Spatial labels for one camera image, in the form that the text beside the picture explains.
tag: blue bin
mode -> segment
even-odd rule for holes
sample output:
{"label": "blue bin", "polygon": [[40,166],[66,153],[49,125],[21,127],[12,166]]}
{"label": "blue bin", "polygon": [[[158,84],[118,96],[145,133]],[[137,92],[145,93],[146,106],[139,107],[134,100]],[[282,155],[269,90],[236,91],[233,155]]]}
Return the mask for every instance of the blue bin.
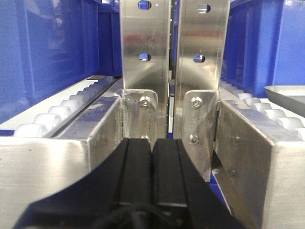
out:
{"label": "blue bin", "polygon": [[267,85],[305,84],[305,1],[231,3],[222,79],[256,97]]}
{"label": "blue bin", "polygon": [[115,0],[0,1],[0,123],[93,74],[122,74]]}

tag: hex socket screw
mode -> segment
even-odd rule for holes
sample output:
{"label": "hex socket screw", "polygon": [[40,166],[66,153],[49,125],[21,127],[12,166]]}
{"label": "hex socket screw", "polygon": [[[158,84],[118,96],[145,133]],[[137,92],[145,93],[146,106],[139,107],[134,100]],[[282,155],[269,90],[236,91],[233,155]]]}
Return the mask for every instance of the hex socket screw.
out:
{"label": "hex socket screw", "polygon": [[197,135],[190,135],[189,137],[190,144],[198,144],[198,136]]}
{"label": "hex socket screw", "polygon": [[192,107],[196,109],[199,109],[203,105],[202,99],[199,97],[193,97],[191,103]]}
{"label": "hex socket screw", "polygon": [[142,96],[139,102],[141,107],[148,107],[151,104],[151,99],[148,96]]}

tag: white roller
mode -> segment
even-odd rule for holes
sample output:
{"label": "white roller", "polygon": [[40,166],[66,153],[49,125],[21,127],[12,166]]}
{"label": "white roller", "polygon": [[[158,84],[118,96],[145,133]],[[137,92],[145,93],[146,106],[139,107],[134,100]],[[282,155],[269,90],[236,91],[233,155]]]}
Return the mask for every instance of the white roller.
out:
{"label": "white roller", "polygon": [[81,106],[81,104],[76,100],[68,99],[63,100],[61,106],[68,106],[71,109],[71,112],[74,112]]}
{"label": "white roller", "polygon": [[92,88],[92,87],[85,87],[84,91],[91,93],[91,96],[90,96],[91,98],[94,97],[98,93],[98,90],[96,88]]}
{"label": "white roller", "polygon": [[58,114],[61,120],[66,119],[72,112],[68,106],[51,106],[48,111],[49,114]]}
{"label": "white roller", "polygon": [[228,92],[232,93],[232,91],[237,90],[237,87],[235,86],[230,86],[225,88]]}
{"label": "white roller", "polygon": [[230,83],[222,83],[221,87],[226,89],[227,87],[232,87],[232,84],[230,84]]}
{"label": "white roller", "polygon": [[271,109],[271,105],[268,103],[255,103],[252,105],[252,107],[257,110],[258,112],[263,113],[264,110]]}
{"label": "white roller", "polygon": [[270,118],[273,121],[276,121],[279,118],[286,117],[285,112],[280,109],[264,110],[263,114],[266,115],[268,118]]}
{"label": "white roller", "polygon": [[243,99],[243,102],[248,106],[252,106],[253,104],[260,103],[261,101],[259,98],[245,98]]}
{"label": "white roller", "polygon": [[244,91],[241,90],[241,89],[232,90],[232,94],[235,95],[235,96],[237,96],[237,94],[241,94],[241,93],[244,93]]}
{"label": "white roller", "polygon": [[70,95],[69,99],[76,100],[80,102],[80,105],[83,105],[89,100],[89,96],[85,96],[83,94],[73,94]]}
{"label": "white roller", "polygon": [[297,128],[293,131],[293,133],[305,141],[305,128]]}
{"label": "white roller", "polygon": [[85,102],[89,101],[94,96],[92,92],[87,92],[87,91],[79,91],[77,92],[77,94],[83,95]]}
{"label": "white roller", "polygon": [[91,84],[89,88],[96,88],[98,92],[100,92],[103,89],[103,86],[101,84]]}
{"label": "white roller", "polygon": [[293,131],[297,128],[303,128],[303,123],[299,118],[295,117],[284,117],[276,120],[281,127],[285,128],[288,131]]}
{"label": "white roller", "polygon": [[34,123],[43,124],[48,131],[51,131],[61,122],[61,117],[58,114],[38,114],[34,118]]}
{"label": "white roller", "polygon": [[236,95],[240,100],[244,100],[246,98],[252,98],[250,93],[240,93]]}
{"label": "white roller", "polygon": [[14,137],[43,137],[48,130],[43,124],[21,124],[14,132]]}

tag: slotted hole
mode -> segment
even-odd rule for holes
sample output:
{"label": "slotted hole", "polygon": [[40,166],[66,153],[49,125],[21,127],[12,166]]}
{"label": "slotted hole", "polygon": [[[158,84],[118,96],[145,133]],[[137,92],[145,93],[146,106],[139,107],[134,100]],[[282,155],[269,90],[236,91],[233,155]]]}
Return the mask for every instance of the slotted hole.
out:
{"label": "slotted hole", "polygon": [[206,14],[211,11],[211,6],[209,4],[200,4],[198,6],[198,13]]}
{"label": "slotted hole", "polygon": [[193,60],[195,63],[203,63],[205,61],[205,57],[203,55],[195,55]]}
{"label": "slotted hole", "polygon": [[150,54],[148,54],[148,53],[141,53],[140,55],[139,55],[139,60],[140,61],[150,61],[151,60],[151,56],[150,56]]}
{"label": "slotted hole", "polygon": [[152,3],[150,1],[139,1],[138,7],[141,10],[149,10],[152,7]]}

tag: gray tray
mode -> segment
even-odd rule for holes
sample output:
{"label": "gray tray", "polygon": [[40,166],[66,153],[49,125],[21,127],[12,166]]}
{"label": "gray tray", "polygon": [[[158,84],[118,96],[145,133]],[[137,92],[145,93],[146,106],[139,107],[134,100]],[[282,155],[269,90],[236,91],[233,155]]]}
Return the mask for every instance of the gray tray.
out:
{"label": "gray tray", "polygon": [[266,86],[268,99],[302,117],[305,117],[305,85]]}

